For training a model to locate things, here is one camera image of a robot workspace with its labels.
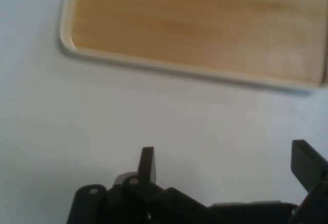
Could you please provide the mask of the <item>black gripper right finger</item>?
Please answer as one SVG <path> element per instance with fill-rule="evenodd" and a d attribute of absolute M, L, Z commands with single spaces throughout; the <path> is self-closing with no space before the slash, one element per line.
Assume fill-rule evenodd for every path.
<path fill-rule="evenodd" d="M 305 140 L 294 140 L 291 170 L 307 196 L 289 223 L 327 223 L 327 160 Z"/>

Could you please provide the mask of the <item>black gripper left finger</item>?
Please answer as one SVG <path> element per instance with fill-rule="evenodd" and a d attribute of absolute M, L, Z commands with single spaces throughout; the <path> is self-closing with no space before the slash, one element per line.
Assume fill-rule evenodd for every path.
<path fill-rule="evenodd" d="M 68 223 L 227 223 L 227 219 L 174 188 L 156 184 L 153 147 L 141 151 L 136 172 L 107 190 L 89 185 L 75 193 Z"/>

